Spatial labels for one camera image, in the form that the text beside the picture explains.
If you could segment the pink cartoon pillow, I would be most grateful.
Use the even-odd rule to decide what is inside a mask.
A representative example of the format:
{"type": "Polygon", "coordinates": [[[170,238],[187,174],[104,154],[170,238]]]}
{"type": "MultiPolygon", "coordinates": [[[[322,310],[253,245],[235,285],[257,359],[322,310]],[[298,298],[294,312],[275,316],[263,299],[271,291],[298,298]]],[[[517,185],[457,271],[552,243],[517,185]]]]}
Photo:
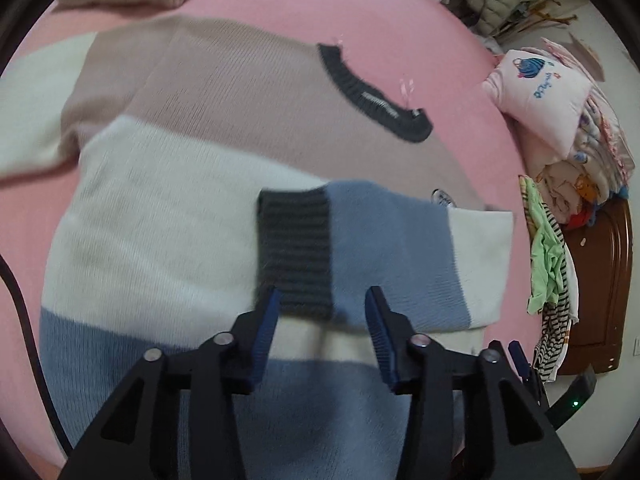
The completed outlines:
{"type": "Polygon", "coordinates": [[[570,154],[592,87],[578,70],[524,50],[506,52],[483,82],[499,110],[562,158],[570,154]]]}

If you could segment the black white striped garment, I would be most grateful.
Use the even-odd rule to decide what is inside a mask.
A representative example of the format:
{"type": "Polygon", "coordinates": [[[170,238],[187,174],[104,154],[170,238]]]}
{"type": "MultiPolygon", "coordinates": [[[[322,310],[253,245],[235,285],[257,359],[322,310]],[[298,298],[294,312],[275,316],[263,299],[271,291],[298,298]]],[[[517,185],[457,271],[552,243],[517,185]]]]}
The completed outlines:
{"type": "Polygon", "coordinates": [[[541,313],[541,336],[534,350],[533,368],[544,384],[554,382],[568,352],[570,332],[579,322],[579,290],[575,263],[565,238],[565,299],[555,308],[545,306],[541,313]]]}

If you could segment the pink bed blanket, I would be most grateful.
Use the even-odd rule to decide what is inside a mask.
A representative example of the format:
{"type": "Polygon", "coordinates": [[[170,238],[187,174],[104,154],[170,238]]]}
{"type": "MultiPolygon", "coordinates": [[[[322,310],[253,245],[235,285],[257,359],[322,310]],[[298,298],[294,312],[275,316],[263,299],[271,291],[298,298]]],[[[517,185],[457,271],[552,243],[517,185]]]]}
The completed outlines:
{"type": "MultiPolygon", "coordinates": [[[[100,12],[82,11],[76,32],[50,44],[38,44],[9,65],[76,36],[177,15],[232,21],[304,44],[337,47],[349,69],[390,102],[407,110],[423,110],[484,204],[513,217],[509,274],[498,320],[474,330],[432,335],[443,346],[464,353],[480,351],[491,334],[533,343],[539,327],[526,312],[529,249],[518,188],[521,155],[503,114],[483,89],[494,69],[494,57],[444,6],[434,0],[190,0],[181,11],[147,13],[109,28],[101,26],[100,12]]],[[[23,177],[1,176],[1,184],[13,188],[18,182],[70,165],[78,169],[75,193],[79,182],[76,159],[23,177]]],[[[17,260],[41,245],[49,255],[56,228],[72,198],[48,221],[46,210],[56,199],[55,190],[34,202],[3,197],[2,252],[17,260]]]]}

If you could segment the wooden headboard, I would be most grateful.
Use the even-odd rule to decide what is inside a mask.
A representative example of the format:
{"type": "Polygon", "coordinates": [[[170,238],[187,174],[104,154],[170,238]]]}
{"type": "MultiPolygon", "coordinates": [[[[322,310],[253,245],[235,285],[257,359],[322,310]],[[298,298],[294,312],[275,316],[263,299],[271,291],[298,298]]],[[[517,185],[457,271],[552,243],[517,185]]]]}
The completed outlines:
{"type": "Polygon", "coordinates": [[[592,367],[597,374],[620,365],[632,271],[632,223],[629,203],[612,198],[597,211],[592,226],[565,233],[578,279],[579,322],[561,376],[592,367]]]}

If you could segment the wooden coat rack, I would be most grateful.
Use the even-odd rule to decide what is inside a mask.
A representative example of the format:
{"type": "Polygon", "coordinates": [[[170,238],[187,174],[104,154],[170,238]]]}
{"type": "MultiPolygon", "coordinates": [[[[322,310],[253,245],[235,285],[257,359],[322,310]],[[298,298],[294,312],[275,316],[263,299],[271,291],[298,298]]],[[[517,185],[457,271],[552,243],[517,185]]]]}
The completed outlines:
{"type": "Polygon", "coordinates": [[[498,36],[519,34],[545,24],[569,25],[577,20],[577,14],[568,10],[568,6],[564,6],[561,0],[522,3],[500,26],[498,36]]]}

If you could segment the striped knit children's sweater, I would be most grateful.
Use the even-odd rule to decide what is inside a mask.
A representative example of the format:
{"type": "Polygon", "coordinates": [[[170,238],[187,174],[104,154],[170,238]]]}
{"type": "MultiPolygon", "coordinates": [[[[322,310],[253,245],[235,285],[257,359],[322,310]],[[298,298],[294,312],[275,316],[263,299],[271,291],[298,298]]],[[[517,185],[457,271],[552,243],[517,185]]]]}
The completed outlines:
{"type": "Polygon", "coordinates": [[[39,342],[72,442],[146,349],[198,347],[273,284],[266,377],[236,406],[248,475],[389,479],[408,403],[367,290],[428,334],[499,318],[512,214],[337,47],[178,15],[51,44],[2,74],[1,175],[69,159],[39,342]]]}

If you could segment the stack of folded quilts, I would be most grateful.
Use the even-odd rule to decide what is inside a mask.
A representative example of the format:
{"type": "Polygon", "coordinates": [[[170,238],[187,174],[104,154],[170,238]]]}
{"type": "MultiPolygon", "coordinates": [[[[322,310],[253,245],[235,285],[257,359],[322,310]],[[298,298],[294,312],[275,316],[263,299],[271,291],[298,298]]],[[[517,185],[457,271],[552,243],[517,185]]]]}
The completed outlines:
{"type": "Polygon", "coordinates": [[[592,88],[579,113],[567,158],[558,159],[525,131],[521,140],[525,166],[559,224],[567,230],[591,226],[608,200],[628,197],[634,158],[620,118],[602,89],[604,68],[597,53],[577,38],[570,42],[544,38],[542,44],[529,52],[577,70],[591,80],[592,88]]]}

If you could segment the green small garment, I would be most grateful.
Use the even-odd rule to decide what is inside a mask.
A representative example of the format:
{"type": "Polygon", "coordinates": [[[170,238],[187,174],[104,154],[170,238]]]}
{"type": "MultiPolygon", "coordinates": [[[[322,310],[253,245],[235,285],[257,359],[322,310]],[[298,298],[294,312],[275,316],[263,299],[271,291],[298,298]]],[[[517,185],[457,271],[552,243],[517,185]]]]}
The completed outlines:
{"type": "Polygon", "coordinates": [[[530,241],[530,295],[527,312],[538,314],[565,299],[565,243],[562,232],[529,176],[518,177],[530,241]]]}

